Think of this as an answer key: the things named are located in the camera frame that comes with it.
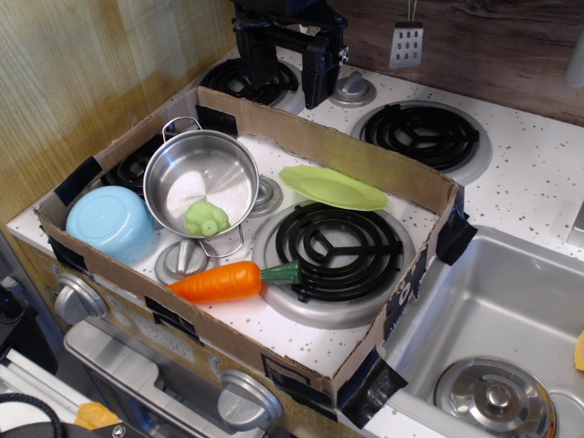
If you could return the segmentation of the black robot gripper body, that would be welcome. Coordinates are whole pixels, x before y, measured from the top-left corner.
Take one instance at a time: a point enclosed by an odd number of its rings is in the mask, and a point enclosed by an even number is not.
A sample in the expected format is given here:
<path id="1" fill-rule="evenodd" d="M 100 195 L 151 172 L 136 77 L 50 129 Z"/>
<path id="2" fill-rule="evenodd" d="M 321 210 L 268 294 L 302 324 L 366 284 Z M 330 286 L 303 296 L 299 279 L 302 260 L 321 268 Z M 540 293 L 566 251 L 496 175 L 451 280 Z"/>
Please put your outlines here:
<path id="1" fill-rule="evenodd" d="M 235 1 L 234 31 L 239 52 L 255 62 L 276 48 L 299 53 L 313 47 L 334 62 L 347 60 L 347 19 L 326 1 Z"/>

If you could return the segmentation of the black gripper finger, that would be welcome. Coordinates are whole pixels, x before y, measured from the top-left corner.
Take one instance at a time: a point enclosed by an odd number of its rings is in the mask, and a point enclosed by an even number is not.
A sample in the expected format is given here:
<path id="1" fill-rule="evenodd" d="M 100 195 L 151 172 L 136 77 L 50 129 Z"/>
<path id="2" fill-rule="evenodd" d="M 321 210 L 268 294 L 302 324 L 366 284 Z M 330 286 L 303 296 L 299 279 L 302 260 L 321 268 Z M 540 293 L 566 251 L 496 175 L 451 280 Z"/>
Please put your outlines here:
<path id="1" fill-rule="evenodd" d="M 276 76 L 276 47 L 263 30 L 240 31 L 240 57 L 251 89 L 262 88 Z"/>
<path id="2" fill-rule="evenodd" d="M 312 110 L 335 91 L 340 70 L 341 38 L 310 37 L 301 51 L 302 90 L 306 108 Z"/>

